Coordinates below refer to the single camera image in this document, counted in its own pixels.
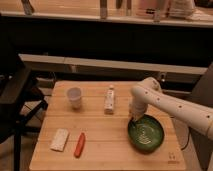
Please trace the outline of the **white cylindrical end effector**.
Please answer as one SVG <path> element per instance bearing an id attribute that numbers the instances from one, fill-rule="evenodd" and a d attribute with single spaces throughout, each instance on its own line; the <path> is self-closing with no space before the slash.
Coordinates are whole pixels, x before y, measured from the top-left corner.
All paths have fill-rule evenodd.
<path id="1" fill-rule="evenodd" d="M 140 118 L 144 116 L 145 109 L 131 108 L 130 115 L 134 122 L 138 121 Z"/>

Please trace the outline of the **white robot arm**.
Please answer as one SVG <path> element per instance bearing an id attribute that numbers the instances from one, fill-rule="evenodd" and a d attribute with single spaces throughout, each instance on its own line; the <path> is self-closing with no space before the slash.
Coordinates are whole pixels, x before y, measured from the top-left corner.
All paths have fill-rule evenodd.
<path id="1" fill-rule="evenodd" d="M 213 108 L 163 94 L 159 82 L 153 77 L 134 84 L 130 92 L 130 113 L 134 121 L 142 118 L 148 105 L 152 105 L 213 140 Z"/>

